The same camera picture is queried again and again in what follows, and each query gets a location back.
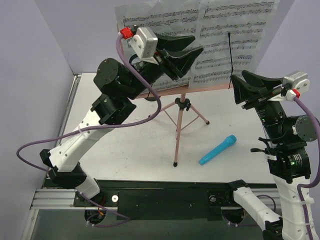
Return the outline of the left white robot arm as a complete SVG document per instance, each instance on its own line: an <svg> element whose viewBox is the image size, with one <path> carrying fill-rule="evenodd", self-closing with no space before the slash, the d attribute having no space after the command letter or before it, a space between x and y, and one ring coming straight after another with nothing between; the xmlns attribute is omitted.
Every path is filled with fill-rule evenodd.
<svg viewBox="0 0 320 240"><path fill-rule="evenodd" d="M152 84L163 75L172 80L184 77L204 50L201 46L190 47L195 40L192 35L158 35L153 51L155 62L140 61L133 65L122 52L123 39L119 34L115 43L120 60L107 58L98 66L93 81L100 96L77 128L63 135L58 146L40 152L52 182L76 190L92 206L102 202L103 193L98 182L81 167L81 158L112 130L129 126L126 119L136 109L133 100L143 91L152 92Z"/></svg>

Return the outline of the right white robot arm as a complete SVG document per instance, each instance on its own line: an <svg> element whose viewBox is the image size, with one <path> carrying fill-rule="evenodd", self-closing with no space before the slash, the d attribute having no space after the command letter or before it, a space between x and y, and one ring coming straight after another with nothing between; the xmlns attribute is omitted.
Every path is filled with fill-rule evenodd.
<svg viewBox="0 0 320 240"><path fill-rule="evenodd" d="M281 102L300 103L300 96L310 87L308 75L296 71L282 78L263 77L247 70L232 75L234 100L245 110L254 109L265 137L260 141L269 172L276 184L281 214L267 207L243 180L228 183L224 201L240 205L262 230L265 240L316 240L310 188L311 166L306 145L320 139L320 124L302 105L303 115L287 116Z"/></svg>

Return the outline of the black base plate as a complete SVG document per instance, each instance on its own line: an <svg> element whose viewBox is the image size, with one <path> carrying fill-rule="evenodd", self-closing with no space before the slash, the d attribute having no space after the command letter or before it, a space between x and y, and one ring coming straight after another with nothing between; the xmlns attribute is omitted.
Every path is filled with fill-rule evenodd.
<svg viewBox="0 0 320 240"><path fill-rule="evenodd" d="M117 208L119 220L228 219L239 223L245 218L225 183L99 180L98 184L98 202Z"/></svg>

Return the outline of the black microphone stand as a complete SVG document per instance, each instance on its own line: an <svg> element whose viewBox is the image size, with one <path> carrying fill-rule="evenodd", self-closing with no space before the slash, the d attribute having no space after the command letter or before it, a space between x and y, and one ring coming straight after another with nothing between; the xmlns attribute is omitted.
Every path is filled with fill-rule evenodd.
<svg viewBox="0 0 320 240"><path fill-rule="evenodd" d="M154 97L146 97L144 98L146 101L149 101L149 102L155 102L156 99Z"/></svg>

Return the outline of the sheet music page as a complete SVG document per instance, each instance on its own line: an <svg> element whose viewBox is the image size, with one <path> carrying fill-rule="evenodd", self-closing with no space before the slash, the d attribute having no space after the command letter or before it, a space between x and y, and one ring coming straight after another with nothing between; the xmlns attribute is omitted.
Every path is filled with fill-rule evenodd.
<svg viewBox="0 0 320 240"><path fill-rule="evenodd" d="M203 47L192 69L189 88L230 87L231 75L252 70L279 5L278 0L203 0L196 43Z"/></svg>
<svg viewBox="0 0 320 240"><path fill-rule="evenodd" d="M114 7L117 27L119 30L134 26L149 27L158 39L159 49L171 52L188 50L199 45L194 40L182 49L177 43L165 43L165 37L195 36L199 18L200 0L150 0ZM186 86L191 80L192 72L177 80L171 80L166 74L154 84L155 91Z"/></svg>

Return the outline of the pink music stand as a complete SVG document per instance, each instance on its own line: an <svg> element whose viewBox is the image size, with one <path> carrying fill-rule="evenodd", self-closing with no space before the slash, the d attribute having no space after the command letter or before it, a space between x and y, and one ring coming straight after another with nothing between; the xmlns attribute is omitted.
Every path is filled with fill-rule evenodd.
<svg viewBox="0 0 320 240"><path fill-rule="evenodd" d="M154 67L156 67L159 62L160 58L158 56L154 57L158 64L153 64L149 62L142 61L140 59L140 62L136 64L131 64L131 60L128 60L125 58L123 54L122 49L122 40L124 37L120 35L120 32L118 33L118 38L116 40L116 51L120 57L120 59L123 62L124 69L128 70L129 73L132 75L132 77L124 77L125 80L128 80L129 83L127 84L128 91L127 95L130 99L137 98L145 89L147 89L150 93L152 93L153 97L156 99L158 103L158 108L156 112L148 117L149 120L152 120L155 118L160 112L165 112L168 108L177 105L179 107L178 112L178 119L175 123L176 125L176 146L175 146L175 156L174 156L174 167L177 167L178 165L178 156L179 156L179 145L180 145L180 137L181 137L181 131L183 130L182 127L182 120L183 120L183 112L188 111L189 109L192 109L196 114L198 118L201 118L207 125L210 123L200 112L194 108L193 105L191 105L189 99L186 98L186 93L182 92L180 94L180 97L176 98L174 102L171 104L168 104L164 107L161 107L161 101L160 96L156 93L155 90L152 89L152 84L155 83L160 77L157 77L155 75ZM132 56L133 59L138 58L137 54L135 53Z"/></svg>

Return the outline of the aluminium rail frame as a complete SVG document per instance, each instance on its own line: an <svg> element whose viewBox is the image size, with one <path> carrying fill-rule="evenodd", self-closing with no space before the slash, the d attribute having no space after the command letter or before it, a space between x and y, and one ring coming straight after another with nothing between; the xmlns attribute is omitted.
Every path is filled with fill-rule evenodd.
<svg viewBox="0 0 320 240"><path fill-rule="evenodd" d="M281 204L278 189L275 184L248 184L252 192L272 211L281 214ZM86 198L75 189L65 189L46 179L43 187L35 192L31 207L35 210L55 210L66 208L84 209L85 220L93 227L100 227L107 213L117 217L121 216L116 207L105 207L98 199ZM127 223L132 219L125 216L121 223Z"/></svg>

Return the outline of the blue plastic tube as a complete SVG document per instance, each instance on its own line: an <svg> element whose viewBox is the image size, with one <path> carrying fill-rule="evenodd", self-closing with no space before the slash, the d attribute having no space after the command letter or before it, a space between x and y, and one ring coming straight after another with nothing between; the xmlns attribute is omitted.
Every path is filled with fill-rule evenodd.
<svg viewBox="0 0 320 240"><path fill-rule="evenodd" d="M234 135L229 135L225 138L223 142L221 142L219 145L217 145L214 149L212 149L210 152L208 152L205 156L203 156L198 163L203 166L209 161L211 161L213 158L218 156L220 153L228 149L229 147L233 146L237 141L237 138Z"/></svg>

